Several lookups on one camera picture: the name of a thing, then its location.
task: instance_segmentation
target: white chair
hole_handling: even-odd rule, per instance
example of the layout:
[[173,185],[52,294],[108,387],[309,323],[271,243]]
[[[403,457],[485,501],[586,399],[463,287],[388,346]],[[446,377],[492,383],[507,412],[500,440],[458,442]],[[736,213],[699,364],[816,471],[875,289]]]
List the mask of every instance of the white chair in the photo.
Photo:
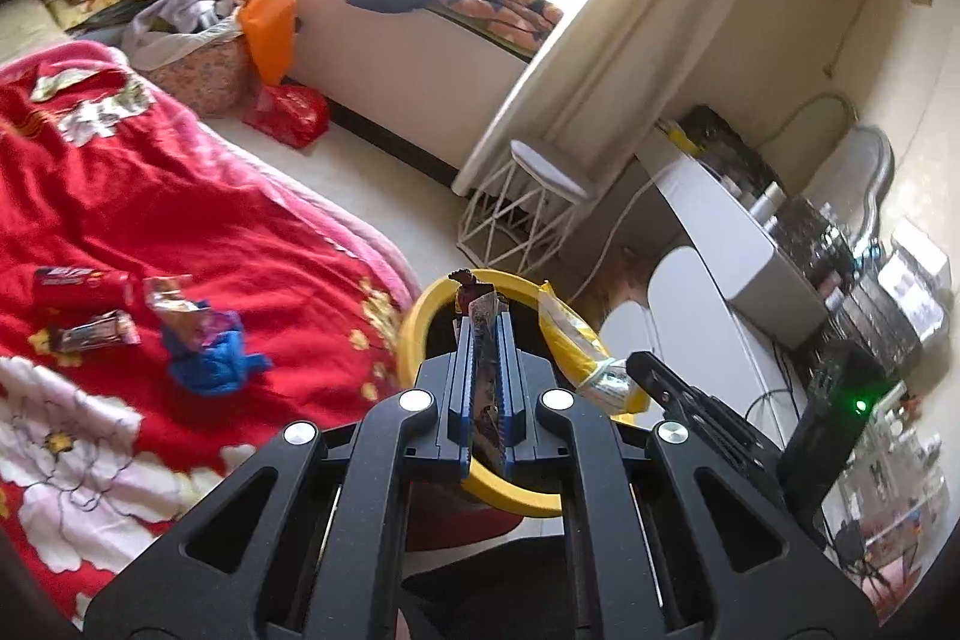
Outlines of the white chair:
[[562,151],[512,140],[509,157],[494,165],[469,200],[457,247],[477,268],[509,266],[522,276],[560,250],[578,209],[595,194],[586,172]]

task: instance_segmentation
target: red blanket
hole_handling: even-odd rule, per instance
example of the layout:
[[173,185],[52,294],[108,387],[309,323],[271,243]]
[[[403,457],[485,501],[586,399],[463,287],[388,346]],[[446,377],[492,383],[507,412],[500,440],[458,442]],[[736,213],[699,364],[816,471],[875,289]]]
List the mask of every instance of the red blanket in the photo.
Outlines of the red blanket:
[[[355,421],[392,384],[400,253],[257,165],[96,44],[0,70],[0,523],[59,608],[89,598],[291,420]],[[192,274],[275,365],[200,397],[141,345],[51,354],[37,266]]]

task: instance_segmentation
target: orange bag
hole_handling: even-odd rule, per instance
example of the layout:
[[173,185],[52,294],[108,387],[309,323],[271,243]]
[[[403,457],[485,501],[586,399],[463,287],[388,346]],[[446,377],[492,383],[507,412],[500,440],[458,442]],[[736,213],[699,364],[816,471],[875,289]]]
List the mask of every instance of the orange bag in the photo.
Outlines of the orange bag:
[[296,0],[240,0],[237,13],[251,59],[266,85],[278,85],[294,61]]

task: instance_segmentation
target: yellow plastic bag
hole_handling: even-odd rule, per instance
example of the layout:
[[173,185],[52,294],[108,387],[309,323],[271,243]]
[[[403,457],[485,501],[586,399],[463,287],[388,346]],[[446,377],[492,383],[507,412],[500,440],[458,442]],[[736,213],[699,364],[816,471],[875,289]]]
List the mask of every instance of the yellow plastic bag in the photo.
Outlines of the yellow plastic bag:
[[560,301],[549,283],[536,295],[539,327],[563,376],[611,415],[643,413],[650,397],[627,375],[626,360],[615,359],[587,322]]

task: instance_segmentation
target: floor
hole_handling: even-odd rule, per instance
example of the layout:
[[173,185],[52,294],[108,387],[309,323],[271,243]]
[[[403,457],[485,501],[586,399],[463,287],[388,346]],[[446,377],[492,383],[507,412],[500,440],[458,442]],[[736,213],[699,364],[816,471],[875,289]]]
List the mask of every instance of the floor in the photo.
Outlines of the floor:
[[[294,150],[236,119],[205,122],[234,145],[383,232],[407,257],[422,286],[469,263],[454,245],[464,199],[340,126],[331,125],[313,145]],[[562,282],[569,277],[563,268],[551,269],[550,273],[561,277]],[[408,554],[404,574],[434,569],[510,539],[560,533],[560,518],[525,518],[512,533],[494,540]]]

